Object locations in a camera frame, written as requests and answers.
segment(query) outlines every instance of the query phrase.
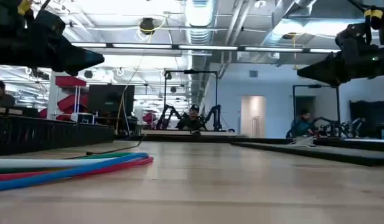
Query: monitor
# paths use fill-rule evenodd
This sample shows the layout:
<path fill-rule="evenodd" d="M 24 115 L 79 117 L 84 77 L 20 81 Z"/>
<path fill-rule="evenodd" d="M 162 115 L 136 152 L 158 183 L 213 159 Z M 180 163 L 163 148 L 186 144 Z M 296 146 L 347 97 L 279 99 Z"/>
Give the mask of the monitor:
<path fill-rule="evenodd" d="M 124 105 L 127 116 L 134 110 L 135 86 L 129 85 L 90 85 L 88 111 L 118 112 L 121 95 L 124 93 Z"/>

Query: person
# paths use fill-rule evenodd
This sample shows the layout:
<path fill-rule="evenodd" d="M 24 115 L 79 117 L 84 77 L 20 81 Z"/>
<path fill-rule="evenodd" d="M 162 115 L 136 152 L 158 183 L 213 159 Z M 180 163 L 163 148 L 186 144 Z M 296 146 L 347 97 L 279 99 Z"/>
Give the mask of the person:
<path fill-rule="evenodd" d="M 0 107 L 12 107 L 15 105 L 15 98 L 5 93 L 5 83 L 0 81 Z"/>
<path fill-rule="evenodd" d="M 192 105 L 189 110 L 189 117 L 181 119 L 176 128 L 179 130 L 188 131 L 205 131 L 205 125 L 199 120 L 200 108 L 197 105 Z"/>
<path fill-rule="evenodd" d="M 300 112 L 299 121 L 293 122 L 291 128 L 293 136 L 314 135 L 314 126 L 311 125 L 311 113 L 307 109 L 303 109 Z"/>

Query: ceiling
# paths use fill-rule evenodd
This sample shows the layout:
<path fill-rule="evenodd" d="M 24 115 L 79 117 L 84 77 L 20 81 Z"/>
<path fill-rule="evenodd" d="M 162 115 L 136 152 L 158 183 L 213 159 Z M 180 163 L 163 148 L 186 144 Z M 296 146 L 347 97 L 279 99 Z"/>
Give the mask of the ceiling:
<path fill-rule="evenodd" d="M 294 0 L 266 0 L 266 5 L 261 8 L 254 7 L 255 1 L 51 0 L 48 10 L 59 15 L 67 24 L 63 34 L 71 42 L 132 44 L 264 45 L 337 49 L 334 43 L 336 33 L 343 30 L 348 23 L 362 20 L 362 15 L 346 0 L 317 0 L 311 13 L 305 9 L 297 10 L 288 14 L 288 17 L 284 17 L 286 11 L 281 11 L 280 5 L 290 4 L 294 7 L 296 6 Z M 34 1 L 32 8 L 35 13 L 43 2 L 44 0 Z M 384 6 L 384 0 L 370 1 L 370 4 L 373 3 Z M 241 6 L 240 13 L 238 17 L 234 17 L 238 6 Z M 278 20 L 276 20 L 277 17 L 274 19 L 273 15 L 278 14 L 281 17 Z M 152 36 L 146 36 L 139 30 L 139 23 L 147 17 L 154 19 L 156 30 Z M 228 32 L 234 19 L 237 20 L 232 32 Z M 298 35 L 294 39 L 279 38 L 274 41 L 276 36 L 283 35 L 283 32 L 297 32 Z M 92 78 L 86 78 L 85 71 L 78 74 L 79 78 L 88 82 L 148 84 L 148 87 L 137 86 L 136 98 L 139 99 L 137 104 L 150 104 L 152 107 L 156 105 L 158 110 L 162 108 L 159 96 L 164 93 L 165 69 L 204 70 L 210 68 L 210 63 L 219 63 L 222 67 L 227 62 L 238 64 L 225 67 L 230 71 L 246 63 L 252 67 L 256 63 L 270 63 L 277 67 L 289 64 L 292 67 L 294 64 L 309 65 L 325 57 L 323 54 L 259 52 L 227 54 L 219 51 L 191 50 L 92 50 L 103 54 L 105 63 L 88 69 L 92 71 Z M 49 69 L 41 68 L 40 71 L 51 74 Z M 265 75 L 265 72 L 261 75 L 265 80 L 288 79 L 288 77 Z M 38 108 L 46 106 L 49 84 L 25 83 L 37 80 L 30 74 L 29 69 L 0 65 L 0 80 L 7 81 L 8 91 L 19 99 L 19 104 Z M 174 106 L 182 111 L 186 110 L 191 103 L 198 103 L 204 95 L 207 80 L 207 74 L 173 74 L 169 83 L 177 87 L 176 93 L 171 93 L 174 95 L 172 99 Z"/>

